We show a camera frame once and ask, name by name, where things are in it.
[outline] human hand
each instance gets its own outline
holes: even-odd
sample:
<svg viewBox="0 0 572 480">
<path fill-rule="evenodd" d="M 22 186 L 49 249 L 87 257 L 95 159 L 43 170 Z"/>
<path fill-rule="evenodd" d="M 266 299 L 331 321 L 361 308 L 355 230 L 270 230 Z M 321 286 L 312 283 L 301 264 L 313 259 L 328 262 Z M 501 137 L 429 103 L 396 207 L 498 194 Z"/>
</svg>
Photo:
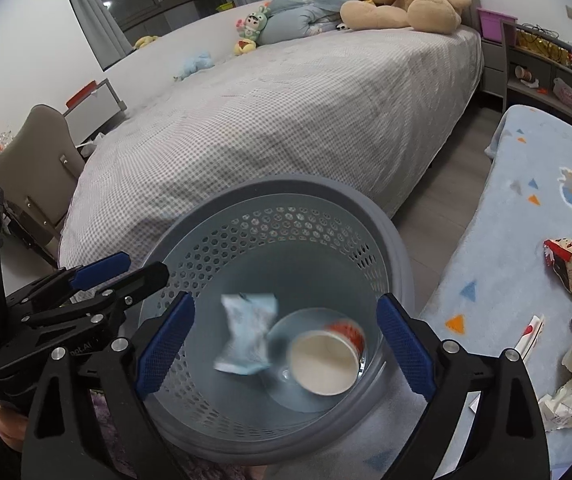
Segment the human hand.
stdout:
<svg viewBox="0 0 572 480">
<path fill-rule="evenodd" d="M 253 480 L 263 480 L 263 476 L 266 474 L 266 469 L 268 466 L 251 466 L 247 468 L 246 474 Z"/>
<path fill-rule="evenodd" d="M 0 437 L 6 446 L 21 452 L 27 427 L 27 416 L 0 405 Z"/>
</svg>

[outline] blanket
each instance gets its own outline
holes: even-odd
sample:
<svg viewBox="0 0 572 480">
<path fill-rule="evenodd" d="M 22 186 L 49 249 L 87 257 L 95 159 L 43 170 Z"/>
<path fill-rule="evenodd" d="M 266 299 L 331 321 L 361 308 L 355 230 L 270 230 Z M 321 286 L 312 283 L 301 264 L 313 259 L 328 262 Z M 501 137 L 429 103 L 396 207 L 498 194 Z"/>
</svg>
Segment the blanket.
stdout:
<svg viewBox="0 0 572 480">
<path fill-rule="evenodd" d="M 271 15 L 258 43 L 296 40 L 334 30 L 341 22 L 339 10 L 349 0 L 272 0 Z"/>
<path fill-rule="evenodd" d="M 486 153 L 495 161 L 479 208 L 421 319 L 439 338 L 455 339 L 468 352 L 498 356 L 514 347 L 533 315 L 543 315 L 543 331 L 527 362 L 539 399 L 554 395 L 570 376 L 560 361 L 572 345 L 572 296 L 544 264 L 542 242 L 572 238 L 572 126 L 514 106 Z M 438 477 L 457 465 L 476 396 L 468 396 Z M 425 406 L 397 369 L 389 394 L 351 434 L 310 457 L 269 468 L 266 478 L 379 480 Z M 551 467 L 572 463 L 572 429 L 546 437 Z"/>
</svg>

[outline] desk drawer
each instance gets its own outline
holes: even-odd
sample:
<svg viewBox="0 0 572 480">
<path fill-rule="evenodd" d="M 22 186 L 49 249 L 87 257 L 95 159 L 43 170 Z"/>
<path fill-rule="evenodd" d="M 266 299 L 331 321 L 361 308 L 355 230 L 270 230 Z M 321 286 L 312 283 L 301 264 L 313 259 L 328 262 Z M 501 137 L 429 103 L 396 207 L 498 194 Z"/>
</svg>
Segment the desk drawer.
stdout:
<svg viewBox="0 0 572 480">
<path fill-rule="evenodd" d="M 485 67 L 501 72 L 506 70 L 506 54 L 501 45 L 482 41 L 482 52 L 484 53 Z"/>
<path fill-rule="evenodd" d="M 482 92 L 504 97 L 506 89 L 506 74 L 492 68 L 485 68 L 482 74 Z"/>
</svg>

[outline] paper cup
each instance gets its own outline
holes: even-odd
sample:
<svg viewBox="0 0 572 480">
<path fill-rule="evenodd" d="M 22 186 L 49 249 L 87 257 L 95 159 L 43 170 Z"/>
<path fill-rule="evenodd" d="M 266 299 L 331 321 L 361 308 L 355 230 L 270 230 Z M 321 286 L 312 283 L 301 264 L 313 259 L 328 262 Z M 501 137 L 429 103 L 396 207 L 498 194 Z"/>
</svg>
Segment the paper cup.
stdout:
<svg viewBox="0 0 572 480">
<path fill-rule="evenodd" d="M 290 372 L 309 392 L 339 395 L 357 380 L 364 348 L 363 330 L 351 320 L 340 320 L 293 341 L 288 351 Z"/>
<path fill-rule="evenodd" d="M 515 76 L 517 79 L 522 79 L 527 83 L 532 83 L 535 81 L 535 78 L 532 75 L 532 72 L 523 66 L 516 66 L 515 67 Z"/>
</svg>

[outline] bed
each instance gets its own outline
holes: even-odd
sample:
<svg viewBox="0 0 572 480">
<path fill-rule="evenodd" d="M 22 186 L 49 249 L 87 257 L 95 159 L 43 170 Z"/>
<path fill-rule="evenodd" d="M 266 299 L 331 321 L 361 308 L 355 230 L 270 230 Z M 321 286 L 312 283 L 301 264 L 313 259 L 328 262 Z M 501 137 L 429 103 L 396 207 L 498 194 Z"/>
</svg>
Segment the bed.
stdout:
<svg viewBox="0 0 572 480">
<path fill-rule="evenodd" d="M 476 12 L 463 21 L 451 36 L 334 31 L 268 45 L 170 86 L 88 161 L 60 264 L 126 251 L 138 267 L 198 202 L 266 174 L 326 176 L 392 215 L 479 82 Z"/>
</svg>

